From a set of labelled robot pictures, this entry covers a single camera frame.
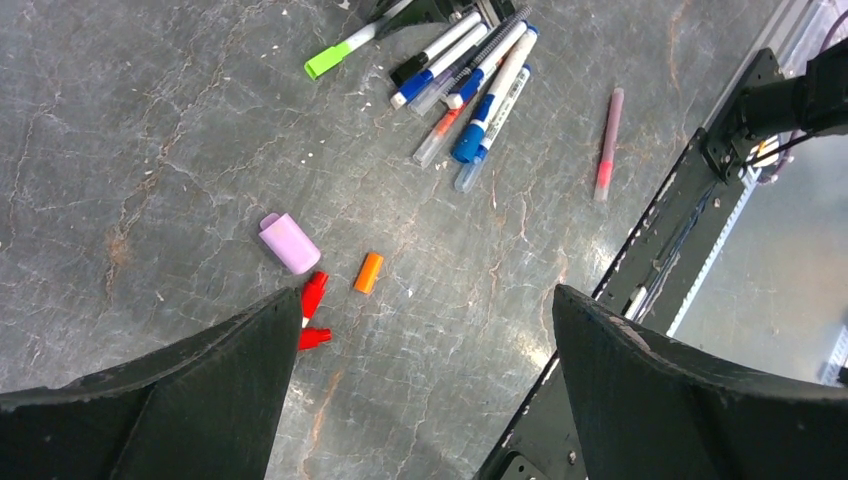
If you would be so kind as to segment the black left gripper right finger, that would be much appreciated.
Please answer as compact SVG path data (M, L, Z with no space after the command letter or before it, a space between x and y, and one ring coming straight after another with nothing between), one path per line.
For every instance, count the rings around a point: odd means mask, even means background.
M553 323L592 479L843 479L847 392L713 356L555 290Z

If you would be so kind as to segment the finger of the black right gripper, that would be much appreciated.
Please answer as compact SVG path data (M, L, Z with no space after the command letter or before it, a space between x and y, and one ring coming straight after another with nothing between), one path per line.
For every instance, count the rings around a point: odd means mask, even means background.
M365 22L376 22L376 37L388 37L405 28L446 23L454 13L464 12L464 2L456 0L378 1Z
M473 5L489 26L500 25L517 11L511 0L474 0Z

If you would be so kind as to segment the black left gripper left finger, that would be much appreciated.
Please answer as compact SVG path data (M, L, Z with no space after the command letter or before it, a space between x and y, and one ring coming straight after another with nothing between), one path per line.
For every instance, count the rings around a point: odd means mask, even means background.
M286 288L57 388L1 397L5 479L261 479L301 335Z

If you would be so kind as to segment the green capped white marker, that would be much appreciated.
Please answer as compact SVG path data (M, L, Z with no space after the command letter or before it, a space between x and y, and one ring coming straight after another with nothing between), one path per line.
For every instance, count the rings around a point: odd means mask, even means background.
M334 68L353 51L373 40L381 28L391 19L412 3L411 0L393 1L389 8L375 19L336 45L327 47L304 64L307 75L316 80L318 77Z

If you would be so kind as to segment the red marker cap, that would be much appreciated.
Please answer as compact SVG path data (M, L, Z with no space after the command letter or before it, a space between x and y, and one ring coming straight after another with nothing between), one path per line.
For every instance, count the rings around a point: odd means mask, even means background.
M307 327L301 330L298 350L305 351L314 349L333 339L331 329Z
M304 284L301 292L302 326L306 327L314 317L323 296L329 275L323 271L315 271Z

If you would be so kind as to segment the purple highlighter cap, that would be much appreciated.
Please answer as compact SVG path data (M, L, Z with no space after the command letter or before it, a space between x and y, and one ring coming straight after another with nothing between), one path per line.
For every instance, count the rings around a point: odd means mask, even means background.
M259 222L259 238L293 274L316 266L321 252L288 214L270 213Z

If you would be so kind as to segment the orange marker cap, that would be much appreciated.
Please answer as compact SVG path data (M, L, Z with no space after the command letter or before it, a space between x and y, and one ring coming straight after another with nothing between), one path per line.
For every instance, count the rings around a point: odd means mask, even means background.
M382 255L376 252L369 252L362 263L353 288L360 293L370 294L374 289L383 262L384 258Z

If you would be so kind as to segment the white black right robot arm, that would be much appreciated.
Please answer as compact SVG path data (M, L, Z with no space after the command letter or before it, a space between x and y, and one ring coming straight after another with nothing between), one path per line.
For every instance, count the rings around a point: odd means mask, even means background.
M477 66L501 36L525 19L529 10L510 1L380 1L371 21L375 38L382 39L407 27L445 23L458 26L478 14L490 29L483 43L454 62L455 79L476 79ZM847 28L841 14L825 35L818 54L808 60L804 74L769 80L750 72L739 83L712 126L704 131L700 147L716 176L728 181L748 168L778 167L790 150L813 137L847 132Z

